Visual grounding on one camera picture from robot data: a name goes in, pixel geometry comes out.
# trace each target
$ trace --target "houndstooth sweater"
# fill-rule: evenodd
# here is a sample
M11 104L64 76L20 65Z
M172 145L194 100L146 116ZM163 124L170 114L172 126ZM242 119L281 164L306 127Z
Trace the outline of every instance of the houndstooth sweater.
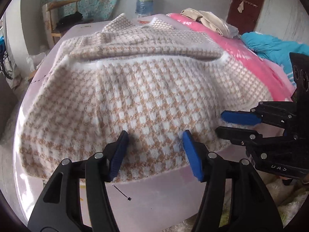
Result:
M271 100L267 88L205 33L124 15L102 32L64 41L26 116L19 153L27 174L48 179L64 158L84 160L129 133L115 181L142 179L188 163L185 129L210 151L223 110Z

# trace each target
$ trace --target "white table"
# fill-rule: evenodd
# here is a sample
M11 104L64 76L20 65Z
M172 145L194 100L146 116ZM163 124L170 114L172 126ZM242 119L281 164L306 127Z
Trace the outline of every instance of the white table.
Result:
M154 17L161 18L178 30L189 30L185 25L174 21L166 15L133 19L132 22L141 25L139 20L151 21ZM106 24L108 24L107 21L72 27L44 59L33 81L39 80L48 74L59 46L64 40L101 31ZM25 120L25 115L42 82L43 79L29 86L19 111L14 138L14 179L19 203L27 221L43 190L43 181L25 174L18 154L19 139L17 137L21 133L21 126ZM263 128L261 133L274 136L278 131L277 129L269 128L270 126L266 129ZM219 154L225 159L233 161L239 161L246 157L245 148L234 145L219 152ZM198 182L193 176L190 167L185 166L138 181L116 183L115 186L132 198L131 201L128 201L127 198L113 187L113 184L106 184L110 204L120 231L156 232L177 224L197 213L205 183ZM83 222L85 225L91 226L87 208L86 189L83 186L80 187L80 197Z

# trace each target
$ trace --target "floor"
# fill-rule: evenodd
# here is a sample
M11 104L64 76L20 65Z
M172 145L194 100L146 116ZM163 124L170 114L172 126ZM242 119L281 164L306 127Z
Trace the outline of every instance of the floor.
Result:
M27 88L28 83L23 81L14 91L19 102L15 106L10 119L7 121L5 131L0 139L0 189L13 211L24 224L26 224L26 219L22 214L18 202L13 176L13 141L18 111Z

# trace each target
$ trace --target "wooden chair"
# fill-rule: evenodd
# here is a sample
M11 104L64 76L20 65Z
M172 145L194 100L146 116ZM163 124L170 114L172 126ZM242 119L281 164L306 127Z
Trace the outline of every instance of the wooden chair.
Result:
M64 1L53 1L53 2L48 3L46 11L49 13L50 34L52 36L54 45L56 44L55 37L61 38L71 27L73 27L76 24L80 24L81 22L75 23L73 25L70 25L70 26L65 27L63 29L60 29L60 30L59 29L56 30L56 29L54 29L54 26L53 26L52 15L51 15L50 11L52 9L57 9L57 8L60 8L62 6L65 6L65 5L68 5L68 4L71 4L71 3L76 3L75 11L78 11L77 3L79 1L81 1L81 0L64 0Z

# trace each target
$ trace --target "blue blanket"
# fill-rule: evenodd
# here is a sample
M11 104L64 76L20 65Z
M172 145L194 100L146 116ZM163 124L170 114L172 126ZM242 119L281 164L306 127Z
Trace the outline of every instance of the blue blanket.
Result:
M255 32L244 33L241 36L244 44L258 56L267 58L280 65L293 85L293 69L289 58L290 52L309 55L309 46L293 41L282 41L271 35L262 35Z

